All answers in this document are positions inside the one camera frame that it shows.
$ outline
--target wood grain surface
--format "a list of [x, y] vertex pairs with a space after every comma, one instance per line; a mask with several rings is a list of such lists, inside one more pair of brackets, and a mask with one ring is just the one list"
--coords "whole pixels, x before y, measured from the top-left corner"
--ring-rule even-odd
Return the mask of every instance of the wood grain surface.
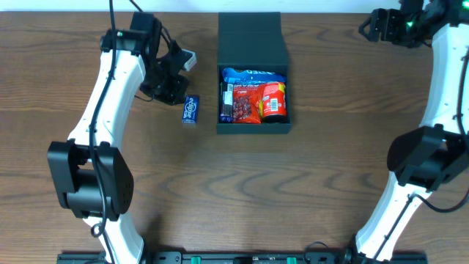
[[[131, 13], [118, 13], [128, 28]], [[343, 247], [366, 223], [388, 179], [388, 147], [417, 128], [432, 51], [368, 43], [365, 15], [283, 14], [291, 60], [293, 128], [286, 136], [217, 136], [217, 14], [156, 13], [197, 53], [188, 93], [201, 97], [195, 129], [181, 106], [135, 100], [122, 151], [135, 178], [130, 212], [152, 249], [300, 251]], [[75, 127], [95, 84], [108, 13], [0, 13], [0, 263], [54, 263], [100, 250], [57, 202], [46, 151]], [[430, 200], [462, 198], [467, 174]], [[421, 207], [397, 249], [431, 263], [469, 263], [469, 208]]]

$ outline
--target wrapped snack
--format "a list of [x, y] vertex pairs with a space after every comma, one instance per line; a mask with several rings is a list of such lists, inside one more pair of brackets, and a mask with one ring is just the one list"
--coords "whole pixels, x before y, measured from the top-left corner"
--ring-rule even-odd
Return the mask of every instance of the wrapped snack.
[[182, 111], [182, 123], [185, 123], [185, 124], [197, 123], [198, 112], [199, 112], [199, 96], [188, 95], [185, 98], [184, 107]]
[[235, 84], [233, 87], [233, 122], [260, 124], [262, 87], [258, 84]]
[[233, 84], [223, 84], [222, 98], [220, 122], [231, 123], [233, 122]]
[[228, 84], [263, 84], [271, 81], [285, 82], [280, 74], [261, 70], [235, 70], [231, 67], [223, 70], [223, 79]]

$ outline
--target small blue package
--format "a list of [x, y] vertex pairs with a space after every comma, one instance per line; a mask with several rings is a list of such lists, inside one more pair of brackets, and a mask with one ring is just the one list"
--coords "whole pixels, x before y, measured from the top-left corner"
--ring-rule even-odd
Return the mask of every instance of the small blue package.
[[235, 70], [224, 68], [223, 80], [228, 84], [263, 84], [271, 81], [287, 82], [285, 77], [277, 73], [261, 70]]
[[199, 112], [199, 96], [188, 95], [185, 98], [184, 109], [182, 110], [182, 123], [197, 123], [197, 113]]

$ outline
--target green connector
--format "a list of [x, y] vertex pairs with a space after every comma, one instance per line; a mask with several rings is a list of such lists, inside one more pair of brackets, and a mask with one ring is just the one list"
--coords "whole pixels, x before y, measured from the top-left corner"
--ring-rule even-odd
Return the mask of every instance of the green connector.
[[201, 257], [192, 257], [191, 258], [191, 264], [200, 264], [202, 263], [202, 258]]
[[296, 264], [296, 257], [288, 257], [287, 264]]

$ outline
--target black box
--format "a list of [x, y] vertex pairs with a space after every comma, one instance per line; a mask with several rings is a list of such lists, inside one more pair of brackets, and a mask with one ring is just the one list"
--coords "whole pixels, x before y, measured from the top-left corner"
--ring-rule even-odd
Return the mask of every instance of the black box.
[[[279, 12], [219, 13], [217, 133], [288, 133], [292, 127], [288, 66], [288, 53], [281, 34]], [[226, 67], [238, 70], [263, 70], [287, 77], [285, 84], [287, 121], [260, 125], [221, 123], [220, 110], [223, 99], [220, 83], [223, 81], [222, 71]]]

